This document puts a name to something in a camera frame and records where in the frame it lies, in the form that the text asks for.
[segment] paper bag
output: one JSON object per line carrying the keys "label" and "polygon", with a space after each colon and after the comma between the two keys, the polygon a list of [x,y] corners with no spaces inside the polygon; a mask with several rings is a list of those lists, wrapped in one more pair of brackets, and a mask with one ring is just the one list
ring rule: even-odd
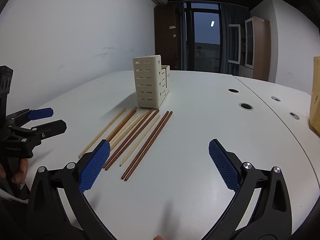
{"label": "paper bag", "polygon": [[313,58],[313,84],[310,105],[310,124],[320,135],[320,56]]}

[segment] brown cabinet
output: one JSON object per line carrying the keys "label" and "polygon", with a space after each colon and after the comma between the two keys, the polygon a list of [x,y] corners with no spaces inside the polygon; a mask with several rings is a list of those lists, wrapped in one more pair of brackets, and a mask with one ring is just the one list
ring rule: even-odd
{"label": "brown cabinet", "polygon": [[180,70],[178,51],[180,42],[180,17],[175,4],[155,7],[155,49],[161,55],[161,64],[171,70]]}
{"label": "brown cabinet", "polygon": [[245,21],[245,33],[244,66],[253,70],[252,78],[268,81],[271,57],[270,22],[253,16]]}

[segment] blue gripper pad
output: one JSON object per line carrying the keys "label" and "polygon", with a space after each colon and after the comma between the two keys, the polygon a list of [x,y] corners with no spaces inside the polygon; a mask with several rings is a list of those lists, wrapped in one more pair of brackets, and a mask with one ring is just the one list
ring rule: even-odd
{"label": "blue gripper pad", "polygon": [[209,155],[228,189],[234,190],[237,193],[240,188],[239,173],[214,140],[209,143]]}
{"label": "blue gripper pad", "polygon": [[52,108],[43,108],[39,110],[33,110],[33,111],[30,111],[30,114],[28,114],[28,118],[31,120],[48,118],[51,116],[53,116]]}
{"label": "blue gripper pad", "polygon": [[91,189],[109,155],[110,143],[104,141],[79,174],[78,188],[82,194]]}

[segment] wooden chopstick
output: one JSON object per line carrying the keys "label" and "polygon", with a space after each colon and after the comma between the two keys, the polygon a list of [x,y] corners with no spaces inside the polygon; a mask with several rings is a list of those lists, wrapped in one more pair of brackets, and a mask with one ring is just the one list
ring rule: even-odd
{"label": "wooden chopstick", "polygon": [[146,142],[143,144],[143,146],[141,147],[140,151],[137,153],[137,155],[134,157],[134,159],[132,160],[132,162],[130,163],[129,167],[125,170],[124,174],[122,175],[121,179],[124,179],[125,176],[129,173],[129,171],[132,169],[133,165],[137,162],[138,158],[140,157],[140,155],[142,154],[142,152],[144,151],[144,149],[147,147],[148,143],[151,141],[151,139],[153,138],[153,136],[156,134],[157,130],[160,128],[161,124],[164,122],[164,120],[166,119],[166,117],[168,116],[169,111],[167,111],[164,116],[161,118],[160,122],[157,124],[156,128],[154,128],[154,130],[152,131],[152,133],[150,134],[150,136],[148,137],[148,139],[146,140]]}
{"label": "wooden chopstick", "polygon": [[129,122],[128,122],[124,127],[122,127],[121,130],[117,133],[117,135],[114,136],[113,139],[109,142],[110,145],[111,145],[115,140],[117,140],[117,139],[119,138],[119,136],[122,134],[122,132],[123,132],[125,129],[127,129],[128,126],[131,125],[137,118],[138,118],[138,117],[135,116],[131,121],[129,120]]}
{"label": "wooden chopstick", "polygon": [[131,139],[123,146],[123,148],[116,154],[116,156],[106,165],[105,170],[107,171],[111,165],[121,156],[121,154],[129,147],[129,145],[137,138],[137,136],[145,129],[145,127],[150,123],[150,121],[159,113],[159,110],[156,110],[152,116],[146,120],[146,122],[141,126],[141,128],[131,137]]}
{"label": "wooden chopstick", "polygon": [[145,113],[143,113],[142,115],[140,115],[139,118],[138,118],[136,121],[134,121],[134,123],[132,123],[132,124],[130,125],[130,127],[129,127],[127,130],[125,130],[125,131],[117,138],[117,140],[116,140],[114,143],[111,144],[111,146],[110,146],[110,151],[112,151],[112,150],[118,145],[118,143],[121,142],[121,140],[132,130],[132,128],[135,127],[138,122],[140,122],[140,120],[146,115],[146,113],[147,113],[147,112],[145,112]]}
{"label": "wooden chopstick", "polygon": [[108,142],[110,142],[112,140],[112,138],[114,136],[116,136],[116,134],[121,130],[122,127],[124,127],[124,125],[129,121],[129,119],[137,112],[137,108],[135,107],[134,109],[132,109],[130,111],[129,114],[127,114],[127,116],[120,122],[120,124],[117,125],[116,128],[114,128],[114,130],[109,134],[109,136],[106,138],[106,140]]}
{"label": "wooden chopstick", "polygon": [[162,122],[161,126],[159,127],[159,129],[156,131],[155,135],[152,137],[151,141],[148,143],[148,145],[146,146],[146,148],[143,150],[142,154],[139,156],[139,158],[137,159],[137,161],[135,162],[135,164],[133,165],[132,169],[128,172],[128,174],[125,176],[124,180],[127,181],[130,176],[132,175],[132,173],[134,172],[134,170],[137,168],[137,166],[139,165],[139,163],[141,162],[142,158],[146,155],[147,151],[150,149],[150,147],[152,146],[152,144],[154,143],[154,141],[156,140],[156,138],[158,137],[158,135],[160,134],[161,130],[163,129],[163,127],[165,126],[165,124],[167,123],[167,121],[169,120],[169,118],[172,115],[172,111],[167,115],[166,119]]}
{"label": "wooden chopstick", "polygon": [[130,150],[130,152],[126,155],[126,157],[124,157],[124,159],[122,160],[122,162],[120,163],[120,167],[126,162],[126,160],[131,156],[131,154],[134,152],[134,150],[138,147],[138,145],[141,143],[141,141],[145,138],[145,136],[148,134],[148,132],[151,130],[151,128],[154,126],[154,124],[156,123],[156,121],[158,121],[159,119],[159,115],[156,116],[156,118],[151,122],[151,124],[149,125],[148,129],[146,130],[146,132],[141,136],[141,138],[137,141],[137,143],[132,147],[132,149]]}
{"label": "wooden chopstick", "polygon": [[122,109],[114,119],[111,120],[110,123],[108,123],[108,125],[91,141],[91,143],[88,144],[88,146],[79,154],[79,158],[81,158],[86,152],[87,150],[89,150],[89,148],[101,137],[102,134],[105,133],[106,130],[108,130],[108,128],[119,118],[119,116],[121,116],[121,114],[123,114],[127,109],[124,108]]}
{"label": "wooden chopstick", "polygon": [[147,119],[147,117],[152,113],[153,109],[150,109],[147,114],[143,117],[143,119],[137,124],[137,126],[132,130],[132,132],[127,136],[127,138],[120,144],[118,149],[109,157],[109,159],[106,161],[106,163],[103,165],[103,168],[105,168],[111,160],[116,156],[116,154],[121,150],[121,148],[129,141],[130,137],[136,132],[136,130],[139,129],[139,127],[143,124],[143,122]]}

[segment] finger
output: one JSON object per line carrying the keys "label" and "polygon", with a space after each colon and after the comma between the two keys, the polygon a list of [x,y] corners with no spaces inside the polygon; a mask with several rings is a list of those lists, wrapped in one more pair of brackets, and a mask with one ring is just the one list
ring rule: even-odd
{"label": "finger", "polygon": [[20,161],[20,169],[17,174],[12,178],[12,182],[16,184],[22,184],[26,180],[28,172],[28,160],[21,159]]}
{"label": "finger", "polygon": [[4,171],[4,168],[2,167],[1,163],[0,163],[0,178],[2,178],[2,179],[5,178],[5,171]]}

